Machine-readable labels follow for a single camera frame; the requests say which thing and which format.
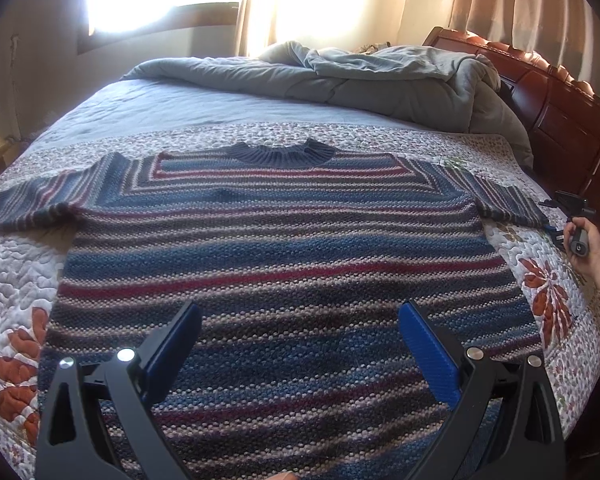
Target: orange flower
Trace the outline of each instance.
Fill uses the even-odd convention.
[[[34,308],[32,313],[33,337],[19,328],[16,332],[9,334],[9,342],[14,350],[34,361],[40,357],[40,347],[45,341],[46,322],[48,314],[42,308]],[[13,422],[35,398],[37,386],[19,386],[38,374],[38,369],[29,363],[25,363],[18,357],[0,357],[0,378],[5,383],[15,384],[6,386],[0,391],[0,416],[8,422]],[[27,435],[27,440],[32,446],[36,445],[38,438],[38,423],[40,416],[34,411],[27,415],[22,427]]]
[[[533,259],[520,258],[520,263],[527,270],[524,277],[525,285],[536,290],[531,310],[536,316],[542,316],[542,336],[544,347],[547,348],[554,332],[558,341],[565,338],[569,332],[571,326],[571,314],[567,307],[569,297],[567,291],[558,285],[558,276],[550,269],[549,262],[544,262],[544,268]]]

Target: mattress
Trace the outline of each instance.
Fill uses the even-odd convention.
[[[341,149],[393,152],[464,168],[517,186],[535,200],[546,198],[500,136],[431,132],[357,110],[140,80],[110,85],[60,119],[0,177],[0,190],[88,167],[112,151],[140,157],[240,140],[289,145],[308,137]],[[564,224],[560,212],[547,215],[555,226]],[[493,221],[484,221],[484,229],[536,316],[568,435],[600,374],[600,294],[544,232]],[[25,479],[34,474],[37,358],[72,235],[70,227],[0,234],[0,451]],[[560,315],[565,311],[568,323]]]

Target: gray comforter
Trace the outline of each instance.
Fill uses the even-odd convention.
[[[223,91],[368,110],[442,132],[501,134],[520,164],[531,166],[533,160],[523,125],[495,92],[498,72],[480,54],[428,46],[350,54],[287,41],[257,59],[154,59],[123,78],[176,78]]]

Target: headboard panel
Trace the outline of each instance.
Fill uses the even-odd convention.
[[[586,197],[600,228],[600,98],[590,85],[535,52],[467,32],[435,27],[424,44],[491,60],[505,87],[501,97],[528,131],[536,181],[549,194]]]

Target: blue gripper pad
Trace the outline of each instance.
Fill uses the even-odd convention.
[[[436,400],[446,402],[450,410],[454,409],[461,391],[459,370],[453,359],[427,321],[409,302],[398,310],[398,327]]]

